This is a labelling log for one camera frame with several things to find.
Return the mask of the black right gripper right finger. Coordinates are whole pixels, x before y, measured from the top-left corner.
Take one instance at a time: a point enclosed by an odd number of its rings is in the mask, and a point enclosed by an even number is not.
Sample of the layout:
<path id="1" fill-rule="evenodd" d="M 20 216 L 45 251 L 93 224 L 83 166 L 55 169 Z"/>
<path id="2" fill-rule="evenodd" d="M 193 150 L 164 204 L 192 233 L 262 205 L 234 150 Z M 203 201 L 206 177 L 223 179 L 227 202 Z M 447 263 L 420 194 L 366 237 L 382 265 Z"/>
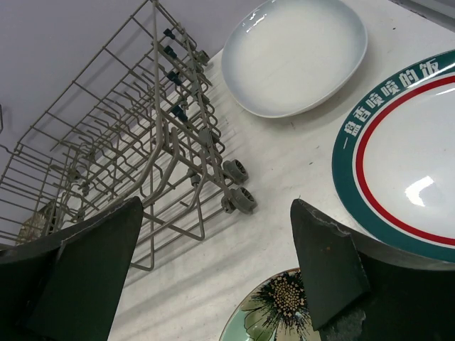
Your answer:
<path id="1" fill-rule="evenodd" d="M 351 229 L 295 199 L 290 218 L 322 340 L 453 340 L 454 265 Z"/>

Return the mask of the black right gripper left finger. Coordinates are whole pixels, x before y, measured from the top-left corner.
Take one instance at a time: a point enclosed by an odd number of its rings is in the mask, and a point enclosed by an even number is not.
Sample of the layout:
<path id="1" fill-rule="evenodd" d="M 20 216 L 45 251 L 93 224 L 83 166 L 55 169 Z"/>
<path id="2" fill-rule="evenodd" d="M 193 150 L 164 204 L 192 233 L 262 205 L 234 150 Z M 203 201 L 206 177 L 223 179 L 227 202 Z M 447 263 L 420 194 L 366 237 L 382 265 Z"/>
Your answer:
<path id="1" fill-rule="evenodd" d="M 132 197 L 1 251 L 1 339 L 107 340 L 142 220 Z"/>

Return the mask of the green floral plate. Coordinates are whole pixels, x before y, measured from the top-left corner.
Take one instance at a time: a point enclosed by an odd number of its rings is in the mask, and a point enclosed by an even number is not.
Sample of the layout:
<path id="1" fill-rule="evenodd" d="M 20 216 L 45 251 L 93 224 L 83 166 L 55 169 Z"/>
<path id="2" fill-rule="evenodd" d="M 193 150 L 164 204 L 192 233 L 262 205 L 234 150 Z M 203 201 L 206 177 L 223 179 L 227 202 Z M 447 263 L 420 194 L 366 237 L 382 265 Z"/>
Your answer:
<path id="1" fill-rule="evenodd" d="M 220 339 L 320 340 L 311 317 L 299 268 L 263 281 L 236 307 Z"/>

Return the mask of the green red rimmed white plate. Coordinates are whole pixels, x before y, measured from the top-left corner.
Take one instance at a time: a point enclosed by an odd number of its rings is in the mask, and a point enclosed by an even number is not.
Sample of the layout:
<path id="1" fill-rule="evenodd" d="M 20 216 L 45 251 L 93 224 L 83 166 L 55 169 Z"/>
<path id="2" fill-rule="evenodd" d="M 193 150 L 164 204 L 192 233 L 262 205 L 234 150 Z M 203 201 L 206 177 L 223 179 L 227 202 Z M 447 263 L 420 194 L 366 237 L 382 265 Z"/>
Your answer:
<path id="1" fill-rule="evenodd" d="M 351 217 L 390 247 L 454 261 L 454 52 L 389 76 L 346 117 L 332 153 Z"/>

